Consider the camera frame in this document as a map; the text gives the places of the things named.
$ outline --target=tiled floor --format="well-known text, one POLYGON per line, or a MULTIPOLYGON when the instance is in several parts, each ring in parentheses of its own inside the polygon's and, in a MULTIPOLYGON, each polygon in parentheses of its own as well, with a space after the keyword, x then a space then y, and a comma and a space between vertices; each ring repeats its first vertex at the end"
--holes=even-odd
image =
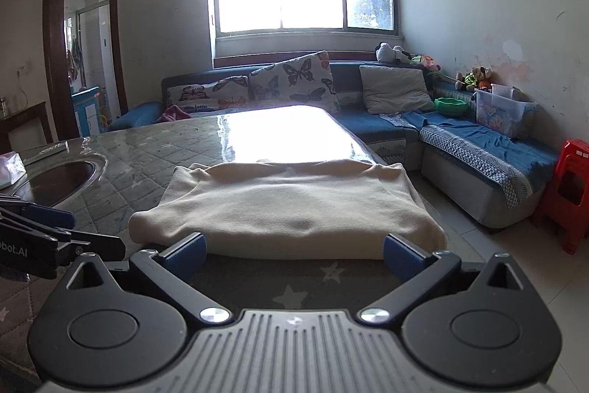
POLYGON ((549 306, 563 337, 563 348, 549 385, 557 393, 589 391, 589 245, 571 256, 561 250, 555 231, 528 220, 493 236, 467 216, 444 193, 411 174, 415 188, 484 258, 509 252, 549 306))

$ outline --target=beige cloth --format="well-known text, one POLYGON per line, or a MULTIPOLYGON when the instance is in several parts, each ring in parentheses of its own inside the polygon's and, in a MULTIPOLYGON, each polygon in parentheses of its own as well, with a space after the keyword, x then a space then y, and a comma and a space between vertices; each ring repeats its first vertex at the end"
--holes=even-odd
POLYGON ((137 243, 195 231, 209 253, 251 259, 381 259, 390 232, 447 245, 401 164, 353 160, 178 166, 160 204, 129 220, 137 243))

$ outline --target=sofa backrest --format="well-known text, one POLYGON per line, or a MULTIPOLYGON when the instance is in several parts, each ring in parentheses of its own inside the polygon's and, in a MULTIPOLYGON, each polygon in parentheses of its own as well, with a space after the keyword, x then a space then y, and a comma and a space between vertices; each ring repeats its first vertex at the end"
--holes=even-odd
MULTIPOLYGON (((161 98, 162 102, 166 104, 167 89, 178 85, 191 84, 208 84, 216 82, 236 75, 249 75, 253 71, 266 67, 270 64, 258 64, 253 66, 241 67, 222 67, 219 69, 205 70, 197 74, 184 74, 174 77, 166 77, 161 81, 161 98)), ((338 93, 338 100, 342 110, 365 110, 364 100, 362 98, 362 79, 360 76, 360 66, 362 65, 381 65, 386 67, 403 67, 420 69, 423 72, 425 84, 428 90, 431 90, 431 76, 426 74, 429 70, 426 67, 415 64, 379 64, 378 62, 352 62, 352 61, 336 61, 329 62, 332 76, 334 77, 335 90, 338 93)), ((250 87, 250 98, 253 99, 253 92, 250 87)))

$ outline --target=red cloth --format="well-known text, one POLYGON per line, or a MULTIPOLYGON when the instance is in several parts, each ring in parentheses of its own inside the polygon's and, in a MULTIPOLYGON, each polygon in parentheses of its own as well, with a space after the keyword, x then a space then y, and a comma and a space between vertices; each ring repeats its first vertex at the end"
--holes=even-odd
POLYGON ((158 122, 174 122, 174 120, 184 120, 190 119, 189 113, 184 112, 180 107, 176 104, 168 107, 164 110, 164 113, 161 114, 160 118, 157 119, 158 122))

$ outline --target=sofa armrest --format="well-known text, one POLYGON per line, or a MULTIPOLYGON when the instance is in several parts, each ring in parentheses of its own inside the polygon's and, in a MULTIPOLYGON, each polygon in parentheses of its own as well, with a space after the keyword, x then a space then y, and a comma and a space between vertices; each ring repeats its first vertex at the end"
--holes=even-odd
POLYGON ((121 131, 133 127, 151 125, 160 118, 163 112, 164 106, 161 102, 145 102, 134 109, 129 110, 125 115, 111 123, 111 125, 108 126, 108 131, 121 131))

